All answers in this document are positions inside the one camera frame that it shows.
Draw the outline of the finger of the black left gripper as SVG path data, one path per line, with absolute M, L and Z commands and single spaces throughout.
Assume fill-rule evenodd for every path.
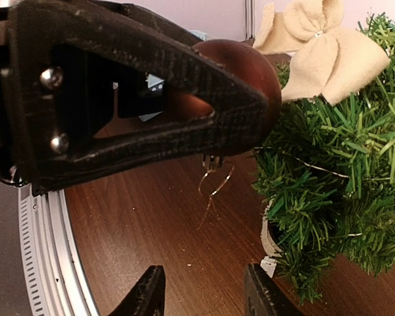
M 201 41 L 137 5 L 21 1 L 8 10 L 13 161 L 39 194 L 149 163 L 249 150 L 270 131 L 267 60 Z

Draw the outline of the white battery box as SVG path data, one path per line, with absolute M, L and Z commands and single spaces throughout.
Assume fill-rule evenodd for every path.
M 273 257 L 265 256 L 261 260 L 260 266 L 270 278 L 273 278 L 277 267 L 277 260 Z

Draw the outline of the red brown bauble ornament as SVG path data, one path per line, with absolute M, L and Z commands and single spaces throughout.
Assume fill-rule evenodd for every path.
M 272 64 L 260 52 L 242 42 L 213 39 L 197 43 L 194 48 L 267 97 L 269 108 L 258 139 L 259 143 L 263 142 L 279 118 L 282 105 L 280 82 Z M 173 114 L 177 120 L 190 120 L 213 112 L 210 104 L 168 84 L 163 88 L 163 95 L 167 98 L 167 113 Z

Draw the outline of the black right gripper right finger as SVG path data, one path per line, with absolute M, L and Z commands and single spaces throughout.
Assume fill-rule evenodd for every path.
M 245 316 L 304 316 L 256 263 L 244 270 Z

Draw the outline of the beige fabric bow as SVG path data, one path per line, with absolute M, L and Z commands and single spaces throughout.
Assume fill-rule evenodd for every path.
M 390 64 L 366 35 L 341 27 L 342 1 L 291 1 L 282 12 L 263 7 L 253 48 L 264 55 L 291 53 L 283 102 L 323 96 L 331 105 L 371 83 Z

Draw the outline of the small green christmas tree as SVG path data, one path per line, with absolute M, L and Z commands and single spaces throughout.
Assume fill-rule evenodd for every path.
M 302 302 L 321 297 L 320 277 L 337 255 L 374 275 L 395 262 L 395 22 L 368 22 L 363 33 L 390 51 L 389 67 L 337 105 L 285 105 L 254 151 L 276 269 Z

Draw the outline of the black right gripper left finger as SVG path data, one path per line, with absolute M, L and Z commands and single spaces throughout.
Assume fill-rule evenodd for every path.
M 166 277 L 162 265 L 151 265 L 109 316 L 163 316 Z

